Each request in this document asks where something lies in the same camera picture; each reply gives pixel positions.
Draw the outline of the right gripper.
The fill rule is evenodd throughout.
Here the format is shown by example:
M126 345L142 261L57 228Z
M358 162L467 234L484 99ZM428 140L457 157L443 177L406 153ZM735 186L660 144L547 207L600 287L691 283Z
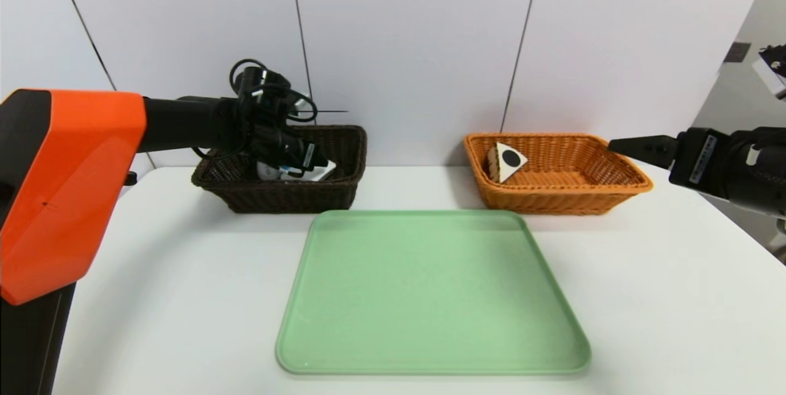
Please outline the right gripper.
M784 219L783 127L729 135L691 127L679 136L613 139L607 150L664 170L670 182L740 208Z

